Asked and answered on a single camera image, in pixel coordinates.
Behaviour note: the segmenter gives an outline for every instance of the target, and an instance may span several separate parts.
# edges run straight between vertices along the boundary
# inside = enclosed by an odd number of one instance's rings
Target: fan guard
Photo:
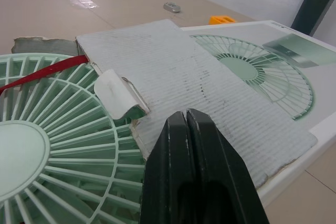
[[[308,79],[279,55],[249,42],[216,35],[193,35],[196,42],[250,87],[296,120],[313,105]]]
[[[0,86],[57,61],[0,57]],[[89,64],[0,97],[0,223],[138,223],[144,160],[129,121],[113,121]]]

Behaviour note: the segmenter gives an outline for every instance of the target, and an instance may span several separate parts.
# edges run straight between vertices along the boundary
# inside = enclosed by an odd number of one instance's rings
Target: black clamp
[[[244,161],[211,118],[170,116],[150,154],[140,224],[269,223]]]

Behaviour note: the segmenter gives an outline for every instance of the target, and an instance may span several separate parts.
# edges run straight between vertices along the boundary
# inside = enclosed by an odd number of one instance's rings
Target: fan grille center hub
[[[221,59],[220,62],[244,81],[253,80],[258,76],[257,69],[242,59],[228,57]]]
[[[45,167],[49,138],[38,125],[0,122],[0,201],[29,186]]]

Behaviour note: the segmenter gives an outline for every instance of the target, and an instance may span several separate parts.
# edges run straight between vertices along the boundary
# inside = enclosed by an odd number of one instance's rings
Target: beige table
[[[77,35],[169,18],[179,26],[207,25],[213,15],[228,15],[238,22],[252,19],[207,0],[0,0],[0,54],[8,54],[13,39],[42,36],[74,40]],[[176,2],[181,12],[163,9]]]

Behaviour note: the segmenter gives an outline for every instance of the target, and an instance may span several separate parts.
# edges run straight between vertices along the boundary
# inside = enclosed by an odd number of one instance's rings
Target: corrugated cardboard
[[[256,187],[317,142],[169,20],[77,41],[98,72],[114,69],[148,104],[150,114],[133,121],[132,129],[144,157],[166,118],[187,108],[211,116],[244,159]]]

